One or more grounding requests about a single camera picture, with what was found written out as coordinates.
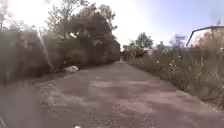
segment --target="weeds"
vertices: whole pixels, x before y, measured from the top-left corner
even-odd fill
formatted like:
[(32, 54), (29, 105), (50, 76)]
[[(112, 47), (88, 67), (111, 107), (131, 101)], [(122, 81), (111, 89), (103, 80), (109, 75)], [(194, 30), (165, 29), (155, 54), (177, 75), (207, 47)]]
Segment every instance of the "weeds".
[(166, 53), (156, 50), (150, 57), (130, 59), (129, 63), (223, 109), (224, 65), (220, 56), (222, 53), (215, 56), (199, 48)]

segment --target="gravel path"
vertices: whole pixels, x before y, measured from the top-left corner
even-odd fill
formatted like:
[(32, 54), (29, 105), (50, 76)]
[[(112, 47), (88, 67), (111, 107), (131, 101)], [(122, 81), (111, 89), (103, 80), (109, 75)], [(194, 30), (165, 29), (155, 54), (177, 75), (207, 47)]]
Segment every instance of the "gravel path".
[(127, 64), (82, 70), (38, 88), (37, 128), (224, 127), (222, 112)]

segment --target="foliage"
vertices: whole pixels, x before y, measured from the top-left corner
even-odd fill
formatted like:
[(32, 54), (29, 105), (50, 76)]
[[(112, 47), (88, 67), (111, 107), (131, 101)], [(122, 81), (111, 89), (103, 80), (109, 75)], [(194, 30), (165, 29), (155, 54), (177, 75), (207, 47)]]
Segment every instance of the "foliage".
[(129, 58), (142, 57), (148, 50), (152, 49), (153, 40), (144, 32), (140, 33), (136, 40), (131, 40), (129, 45), (124, 45), (123, 56), (127, 60)]
[(129, 63), (172, 82), (179, 89), (204, 101), (224, 108), (224, 54), (222, 51), (218, 54), (215, 52), (216, 56), (213, 54), (211, 49), (201, 47), (179, 50), (173, 48), (168, 52), (162, 52), (158, 48), (151, 57), (132, 59)]
[(17, 21), (2, 28), (0, 82), (41, 76), (51, 71), (51, 64), (58, 71), (120, 59), (120, 44), (112, 34), (115, 13), (109, 6), (96, 7), (86, 0), (61, 0), (59, 6), (52, 2), (44, 33)]

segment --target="sky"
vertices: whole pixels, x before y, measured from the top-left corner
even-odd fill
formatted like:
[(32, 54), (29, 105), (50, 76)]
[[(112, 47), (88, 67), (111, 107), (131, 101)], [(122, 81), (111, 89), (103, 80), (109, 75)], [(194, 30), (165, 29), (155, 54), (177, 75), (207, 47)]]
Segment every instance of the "sky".
[[(224, 0), (89, 0), (107, 4), (116, 13), (114, 31), (118, 42), (129, 44), (141, 32), (154, 43), (169, 40), (175, 34), (187, 37), (200, 27), (224, 24)], [(9, 0), (9, 9), (18, 20), (30, 25), (44, 26), (48, 16), (44, 0)]]

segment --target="building roof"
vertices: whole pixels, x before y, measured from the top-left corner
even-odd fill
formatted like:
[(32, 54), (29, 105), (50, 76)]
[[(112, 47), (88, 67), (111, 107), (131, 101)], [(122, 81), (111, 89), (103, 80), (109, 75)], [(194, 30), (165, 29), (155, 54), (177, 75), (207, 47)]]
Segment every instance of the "building roof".
[(202, 31), (202, 30), (206, 30), (206, 29), (217, 29), (217, 28), (224, 28), (224, 26), (208, 26), (208, 27), (199, 28), (199, 29), (196, 29), (196, 30), (192, 31), (191, 32), (191, 35), (190, 35), (190, 38), (187, 41), (186, 46), (188, 46), (188, 44), (190, 43), (191, 38), (193, 37), (193, 35), (194, 35), (195, 32)]

